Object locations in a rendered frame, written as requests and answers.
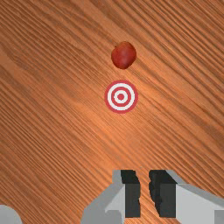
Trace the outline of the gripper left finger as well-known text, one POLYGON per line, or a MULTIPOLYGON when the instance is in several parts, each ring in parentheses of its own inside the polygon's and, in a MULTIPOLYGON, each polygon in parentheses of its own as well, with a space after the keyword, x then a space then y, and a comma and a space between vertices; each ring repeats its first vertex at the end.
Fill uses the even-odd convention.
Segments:
POLYGON ((112 184, 83 211, 80 224, 124 224, 139 218, 140 182, 134 170, 114 170, 112 184))

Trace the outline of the red apple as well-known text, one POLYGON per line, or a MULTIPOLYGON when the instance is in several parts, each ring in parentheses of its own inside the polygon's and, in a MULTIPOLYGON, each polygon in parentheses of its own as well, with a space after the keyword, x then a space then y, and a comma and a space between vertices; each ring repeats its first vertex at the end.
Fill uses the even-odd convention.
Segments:
POLYGON ((119 43, 111 53, 113 64, 120 69, 127 69, 137 58, 136 48, 127 41, 119 43))

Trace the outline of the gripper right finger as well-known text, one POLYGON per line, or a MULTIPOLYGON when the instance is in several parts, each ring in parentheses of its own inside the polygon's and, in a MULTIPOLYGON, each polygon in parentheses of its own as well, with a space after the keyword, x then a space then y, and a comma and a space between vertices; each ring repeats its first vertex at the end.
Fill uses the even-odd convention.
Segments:
POLYGON ((173 170, 150 170, 149 191, 161 218, 180 224, 224 224, 224 199, 187 184, 173 170))

